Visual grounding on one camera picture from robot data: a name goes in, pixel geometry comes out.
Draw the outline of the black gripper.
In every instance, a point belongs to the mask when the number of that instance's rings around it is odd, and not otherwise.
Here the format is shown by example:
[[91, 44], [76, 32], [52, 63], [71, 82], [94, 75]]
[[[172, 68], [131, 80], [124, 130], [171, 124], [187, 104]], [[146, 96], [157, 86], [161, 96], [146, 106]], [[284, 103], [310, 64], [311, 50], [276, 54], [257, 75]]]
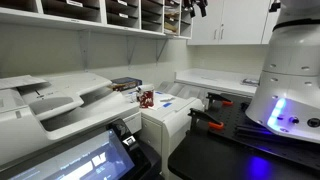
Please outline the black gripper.
[[186, 11], [190, 13], [191, 18], [196, 16], [194, 5], [197, 5], [199, 7], [202, 17], [205, 17], [207, 15], [206, 13], [206, 7], [208, 6], [207, 0], [183, 0], [183, 7]]

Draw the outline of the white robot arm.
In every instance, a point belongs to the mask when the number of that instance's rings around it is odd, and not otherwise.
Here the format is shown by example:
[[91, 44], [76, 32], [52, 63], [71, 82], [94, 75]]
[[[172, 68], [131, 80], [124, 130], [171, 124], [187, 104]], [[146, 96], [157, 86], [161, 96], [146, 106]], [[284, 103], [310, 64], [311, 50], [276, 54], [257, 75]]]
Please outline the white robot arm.
[[284, 137], [320, 142], [320, 0], [196, 0], [192, 45], [243, 44], [263, 34], [267, 16], [278, 19], [245, 114]]

